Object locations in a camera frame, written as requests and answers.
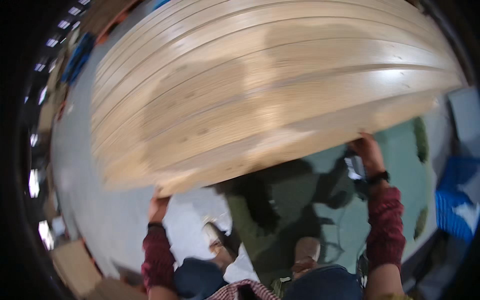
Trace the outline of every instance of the wrist strap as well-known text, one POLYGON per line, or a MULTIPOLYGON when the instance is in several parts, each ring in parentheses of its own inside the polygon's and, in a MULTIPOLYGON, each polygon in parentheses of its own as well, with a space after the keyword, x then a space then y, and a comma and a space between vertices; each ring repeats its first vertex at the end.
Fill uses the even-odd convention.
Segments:
POLYGON ((372 178, 367 179, 367 183, 368 185, 375 185, 381 182, 382 180, 386 180, 387 182, 390 182, 390 174, 388 174, 387 171, 379 173, 373 176, 372 178))
POLYGON ((150 229, 152 227, 160 227, 163 229, 163 224, 162 222, 150 222, 148 223, 147 229, 150 229))

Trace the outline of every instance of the brown shoe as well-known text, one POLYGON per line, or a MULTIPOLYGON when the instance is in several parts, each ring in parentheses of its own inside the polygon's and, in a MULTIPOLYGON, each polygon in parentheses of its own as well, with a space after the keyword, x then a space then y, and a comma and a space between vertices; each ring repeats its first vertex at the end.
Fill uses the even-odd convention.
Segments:
POLYGON ((306 272, 318 267, 320 242, 316 238, 301 238, 295 246, 295 264, 292 267, 293 278, 297 279, 306 272))
POLYGON ((217 255, 221 254, 228 261, 230 261, 230 263, 237 259, 238 254, 225 245, 225 233, 218 229, 214 223, 207 222, 202 231, 207 238, 210 252, 217 255))

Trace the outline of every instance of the hand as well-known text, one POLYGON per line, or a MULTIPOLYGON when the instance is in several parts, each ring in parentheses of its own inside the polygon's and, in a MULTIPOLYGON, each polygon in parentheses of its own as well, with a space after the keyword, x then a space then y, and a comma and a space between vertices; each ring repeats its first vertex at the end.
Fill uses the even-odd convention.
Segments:
POLYGON ((150 206, 148 207, 148 222, 149 223, 160 223, 162 222, 165 214, 167 213, 168 202, 170 201, 169 197, 158 198, 157 195, 160 194, 158 189, 155 190, 152 199, 150 199, 150 206))
POLYGON ((371 178, 385 172, 382 151, 371 134, 361 132, 362 138, 350 142, 348 146, 361 157, 367 177, 371 178))

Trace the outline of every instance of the maroon sleeve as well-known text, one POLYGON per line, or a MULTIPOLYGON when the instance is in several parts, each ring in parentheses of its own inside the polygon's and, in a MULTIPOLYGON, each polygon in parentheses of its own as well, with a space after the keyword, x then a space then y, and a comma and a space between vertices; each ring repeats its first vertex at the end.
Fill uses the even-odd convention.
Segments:
POLYGON ((161 224, 149 228, 143 246, 145 261, 142 264, 142 276, 147 294, 154 286, 164 286, 176 292, 173 281, 175 258, 170 252, 170 243, 161 224))
POLYGON ((368 202, 368 222, 372 226, 367 237, 369 272, 383 264, 394 264, 400 270, 405 247, 402 214, 400 191, 395 187, 368 202))

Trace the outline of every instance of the gray floor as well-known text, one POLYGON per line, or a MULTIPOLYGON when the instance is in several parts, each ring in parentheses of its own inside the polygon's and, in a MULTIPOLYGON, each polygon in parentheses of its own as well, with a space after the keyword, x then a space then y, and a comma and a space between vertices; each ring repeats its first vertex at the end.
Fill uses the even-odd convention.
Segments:
MULTIPOLYGON (((107 276, 117 277, 120 269, 140 271, 144 254, 147 208, 153 187, 122 192, 105 191, 90 153, 90 101, 96 66, 108 50, 151 11, 153 2, 144 2, 121 23, 108 41, 94 48, 76 84, 71 88, 66 112, 55 124, 52 136, 52 164, 57 194, 64 219, 73 239, 81 234, 107 276)), ((451 127, 444 101, 425 116, 433 170, 443 172, 449 154, 451 127)), ((436 180, 432 180, 432 189, 436 180)), ((435 205, 430 201, 427 229, 415 243, 407 245, 406 259, 435 230, 435 205)), ((165 218, 177 261, 187 256, 210 258, 201 227, 215 220, 221 228, 231 228, 231 216, 225 200, 211 189, 197 189, 173 196, 165 218)), ((240 258, 228 268, 226 279, 257 279, 242 248, 240 258)))

